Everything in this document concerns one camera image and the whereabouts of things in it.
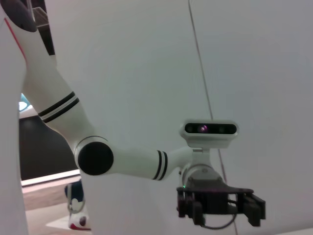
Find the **white backdrop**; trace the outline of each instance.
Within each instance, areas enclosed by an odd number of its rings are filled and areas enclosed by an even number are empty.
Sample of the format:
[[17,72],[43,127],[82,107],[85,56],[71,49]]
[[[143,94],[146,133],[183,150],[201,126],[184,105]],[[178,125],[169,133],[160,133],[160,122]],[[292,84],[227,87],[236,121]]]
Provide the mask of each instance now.
[[[209,118],[185,2],[53,0],[46,6],[58,69],[109,141],[170,151],[186,145],[179,136],[186,118]],[[216,152],[212,162],[221,169]],[[177,172],[162,183],[111,175],[85,176],[83,185],[95,235],[209,232],[178,218]]]
[[[241,128],[222,151],[229,183],[254,188],[268,203],[261,228],[239,217],[240,234],[312,225],[312,5],[193,1],[213,114]],[[185,144],[182,120],[209,117],[187,1],[46,6],[58,68],[108,139],[168,151]],[[218,166],[215,153],[213,162]],[[164,183],[120,175],[83,180],[95,234],[234,234],[177,219],[176,174]]]
[[313,227],[313,2],[194,1],[215,118],[238,122],[223,150],[229,183],[267,201],[261,230]]

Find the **camera lens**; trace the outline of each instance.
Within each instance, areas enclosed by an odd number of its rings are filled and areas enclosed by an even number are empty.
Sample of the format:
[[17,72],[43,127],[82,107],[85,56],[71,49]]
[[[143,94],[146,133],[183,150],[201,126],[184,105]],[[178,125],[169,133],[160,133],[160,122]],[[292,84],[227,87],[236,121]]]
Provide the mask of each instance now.
[[224,132],[225,132],[225,127],[221,126],[220,129],[219,129],[219,131],[220,131],[220,134],[224,134]]
[[192,133],[193,132],[193,127],[191,125],[189,125],[188,127],[186,127],[186,132],[188,133]]
[[237,132],[237,127],[235,125],[230,124],[227,128],[228,134],[235,134]]
[[199,133],[208,133],[209,131],[208,131],[208,128],[207,128],[206,125],[200,125],[200,126],[198,127],[198,132],[199,132]]

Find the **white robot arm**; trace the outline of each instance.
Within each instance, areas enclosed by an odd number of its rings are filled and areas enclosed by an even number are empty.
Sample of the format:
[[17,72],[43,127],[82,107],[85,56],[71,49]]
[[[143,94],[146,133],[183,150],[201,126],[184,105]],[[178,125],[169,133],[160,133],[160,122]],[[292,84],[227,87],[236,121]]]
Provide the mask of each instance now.
[[[188,215],[196,225],[216,229],[205,226],[204,214],[244,213],[251,225],[260,226],[260,219],[265,219],[265,202],[250,189],[227,186],[210,163],[210,148],[226,148],[237,136],[235,123],[188,120],[181,126],[180,135],[189,147],[169,153],[144,148],[121,149],[97,133],[89,122],[78,97],[53,65],[23,4],[18,0],[2,0],[1,6],[7,15],[5,20],[12,40],[15,38],[19,44],[27,63],[22,92],[42,121],[67,140],[80,170],[88,175],[121,173],[164,180],[179,167],[180,217]],[[236,194],[237,202],[229,201],[229,194]]]

